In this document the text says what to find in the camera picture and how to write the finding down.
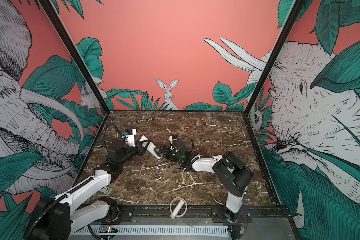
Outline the white remote control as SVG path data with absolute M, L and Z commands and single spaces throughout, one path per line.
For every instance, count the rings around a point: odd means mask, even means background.
M 162 158 L 160 155 L 158 155 L 155 152 L 155 148 L 157 146 L 154 145 L 146 136 L 143 135 L 140 138 L 140 142 L 143 142 L 142 145 L 146 149 L 146 151 L 148 151 L 150 154 L 152 154 L 156 159 L 160 160 Z

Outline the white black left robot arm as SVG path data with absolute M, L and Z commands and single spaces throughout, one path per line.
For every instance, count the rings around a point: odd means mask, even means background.
M 33 210 L 24 233 L 25 240 L 67 240 L 73 233 L 90 223 L 109 217 L 116 220 L 120 211 L 117 201 L 104 198 L 82 207 L 100 189 L 115 181 L 123 171 L 123 164 L 145 152 L 154 154 L 155 145 L 148 139 L 125 146 L 126 152 L 116 160 L 108 158 L 94 173 L 71 189 L 53 198 L 44 197 Z

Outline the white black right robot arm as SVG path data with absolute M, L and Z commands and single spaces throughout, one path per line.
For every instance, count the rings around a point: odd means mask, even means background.
M 213 173 L 228 191 L 225 216 L 235 222 L 241 215 L 243 199 L 253 179 L 254 173 L 234 153 L 224 152 L 217 156 L 203 156 L 194 149 L 188 149 L 182 140 L 172 140 L 170 146 L 160 145 L 154 152 L 161 158 L 178 162 L 184 172 Z

